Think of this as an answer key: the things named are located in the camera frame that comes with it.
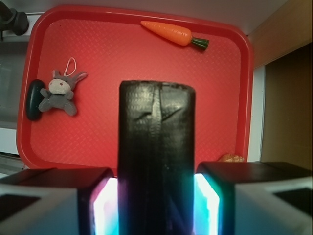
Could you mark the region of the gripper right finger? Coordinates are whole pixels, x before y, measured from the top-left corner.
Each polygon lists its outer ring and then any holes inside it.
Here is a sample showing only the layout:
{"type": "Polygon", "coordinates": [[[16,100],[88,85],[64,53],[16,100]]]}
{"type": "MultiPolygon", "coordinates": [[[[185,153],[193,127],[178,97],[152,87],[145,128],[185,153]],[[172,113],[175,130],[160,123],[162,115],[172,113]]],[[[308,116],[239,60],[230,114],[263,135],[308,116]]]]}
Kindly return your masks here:
{"type": "Polygon", "coordinates": [[[313,173],[285,162],[202,162],[195,235],[310,235],[313,173]]]}

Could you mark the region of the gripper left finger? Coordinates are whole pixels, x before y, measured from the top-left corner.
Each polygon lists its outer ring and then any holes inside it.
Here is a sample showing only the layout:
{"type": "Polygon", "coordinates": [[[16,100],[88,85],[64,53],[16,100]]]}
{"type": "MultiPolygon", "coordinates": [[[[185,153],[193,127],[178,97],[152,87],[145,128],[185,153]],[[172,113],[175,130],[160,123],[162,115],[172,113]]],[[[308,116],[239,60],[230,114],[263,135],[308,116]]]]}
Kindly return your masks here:
{"type": "Polygon", "coordinates": [[[116,235],[117,180],[109,168],[27,169],[0,180],[3,235],[116,235]]]}

